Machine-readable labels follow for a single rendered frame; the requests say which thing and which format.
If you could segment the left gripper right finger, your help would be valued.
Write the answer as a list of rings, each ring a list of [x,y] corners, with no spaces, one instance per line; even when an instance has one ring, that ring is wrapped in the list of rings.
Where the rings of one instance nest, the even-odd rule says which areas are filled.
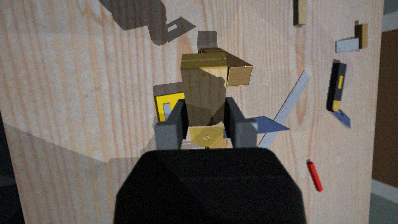
[[[224,127],[233,148],[257,147],[258,123],[254,118],[245,118],[233,97],[226,97]]]

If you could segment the grey flat bar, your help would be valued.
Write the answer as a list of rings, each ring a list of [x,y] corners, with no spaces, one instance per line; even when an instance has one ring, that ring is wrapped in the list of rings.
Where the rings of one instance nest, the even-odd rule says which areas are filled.
[[[281,107],[273,121],[283,125],[298,98],[300,97],[301,93],[303,92],[304,88],[306,87],[307,83],[309,82],[310,78],[311,77],[306,73],[306,71],[303,71],[302,75],[298,79],[297,83],[295,84],[294,88],[290,92],[289,96],[287,97],[286,101],[284,102],[283,106]],[[278,132],[279,131],[265,133],[264,137],[257,147],[269,148]]]

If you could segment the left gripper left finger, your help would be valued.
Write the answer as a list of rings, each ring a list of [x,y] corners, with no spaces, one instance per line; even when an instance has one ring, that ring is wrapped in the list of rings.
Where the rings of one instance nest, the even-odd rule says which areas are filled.
[[[157,150],[181,149],[188,126],[185,99],[178,99],[167,120],[158,121],[154,126]]]

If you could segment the black sliding bevel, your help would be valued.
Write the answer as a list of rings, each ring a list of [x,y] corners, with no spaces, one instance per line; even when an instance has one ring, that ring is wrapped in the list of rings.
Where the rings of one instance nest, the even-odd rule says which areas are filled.
[[[347,64],[333,63],[326,108],[351,129],[350,118],[340,109],[346,68]]]

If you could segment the red rectangular bar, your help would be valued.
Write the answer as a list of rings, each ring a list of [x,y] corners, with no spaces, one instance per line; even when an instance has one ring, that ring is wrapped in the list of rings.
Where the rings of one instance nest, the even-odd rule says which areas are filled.
[[[321,183],[320,183],[318,174],[317,174],[317,172],[316,172],[314,163],[309,161],[309,162],[306,163],[306,164],[307,164],[307,167],[308,167],[308,169],[309,169],[309,172],[310,172],[310,175],[311,175],[312,180],[313,180],[313,182],[314,182],[314,185],[315,185],[316,190],[319,191],[319,192],[321,192],[321,191],[323,190],[323,188],[322,188],[322,185],[321,185]]]

